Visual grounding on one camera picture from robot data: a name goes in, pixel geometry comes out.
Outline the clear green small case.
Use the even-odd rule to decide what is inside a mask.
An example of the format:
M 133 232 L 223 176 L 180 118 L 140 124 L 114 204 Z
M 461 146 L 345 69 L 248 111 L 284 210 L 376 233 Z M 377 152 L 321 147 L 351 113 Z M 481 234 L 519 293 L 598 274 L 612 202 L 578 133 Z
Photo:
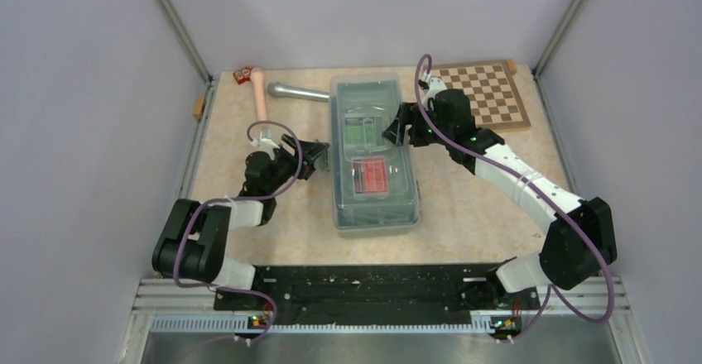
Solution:
M 344 144 L 354 149 L 368 149 L 378 146 L 376 118 L 351 116 L 344 119 Z

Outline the red labelled small box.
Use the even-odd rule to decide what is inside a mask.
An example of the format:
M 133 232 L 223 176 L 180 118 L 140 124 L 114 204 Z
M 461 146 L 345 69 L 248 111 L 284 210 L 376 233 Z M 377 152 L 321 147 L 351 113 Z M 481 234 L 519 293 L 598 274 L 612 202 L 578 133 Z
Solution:
M 353 193 L 357 196 L 383 196 L 389 194 L 386 161 L 383 156 L 363 157 L 352 160 Z

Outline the green plastic tool box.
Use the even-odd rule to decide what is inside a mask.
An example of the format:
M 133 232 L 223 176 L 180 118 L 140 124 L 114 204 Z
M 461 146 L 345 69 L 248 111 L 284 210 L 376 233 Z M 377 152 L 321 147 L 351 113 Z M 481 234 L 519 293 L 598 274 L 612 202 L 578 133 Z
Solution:
M 399 76 L 393 72 L 334 76 L 329 83 L 329 168 L 332 180 L 333 220 L 344 237 L 402 233 L 418 224 L 420 195 L 408 146 L 394 146 L 382 136 L 402 103 Z M 376 118 L 378 146 L 354 149 L 344 144 L 344 119 Z M 353 193 L 352 160 L 383 156 L 389 194 Z

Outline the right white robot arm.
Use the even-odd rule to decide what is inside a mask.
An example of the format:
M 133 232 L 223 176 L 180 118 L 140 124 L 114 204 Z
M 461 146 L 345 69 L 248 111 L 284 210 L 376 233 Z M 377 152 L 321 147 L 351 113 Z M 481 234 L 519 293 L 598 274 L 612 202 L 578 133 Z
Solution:
M 383 137 L 396 146 L 442 145 L 455 163 L 500 189 L 546 235 L 542 249 L 488 273 L 485 295 L 506 308 L 519 292 L 554 285 L 562 290 L 597 274 L 618 257 L 610 206 L 562 189 L 526 164 L 504 139 L 477 127 L 469 98 L 430 74 L 416 83 L 416 103 L 402 103 Z

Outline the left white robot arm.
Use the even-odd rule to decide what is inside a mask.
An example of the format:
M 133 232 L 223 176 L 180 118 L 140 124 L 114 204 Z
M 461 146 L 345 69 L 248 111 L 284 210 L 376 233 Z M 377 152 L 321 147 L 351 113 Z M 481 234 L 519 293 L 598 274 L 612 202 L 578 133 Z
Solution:
M 270 150 L 248 155 L 243 186 L 235 199 L 175 201 L 152 253 L 154 271 L 176 280 L 231 289 L 246 309 L 262 304 L 266 288 L 254 279 L 255 266 L 225 254 L 228 235 L 235 229 L 267 224 L 276 209 L 274 195 L 294 180 L 309 179 L 330 147 L 326 142 L 298 141 L 288 134 L 281 139 Z

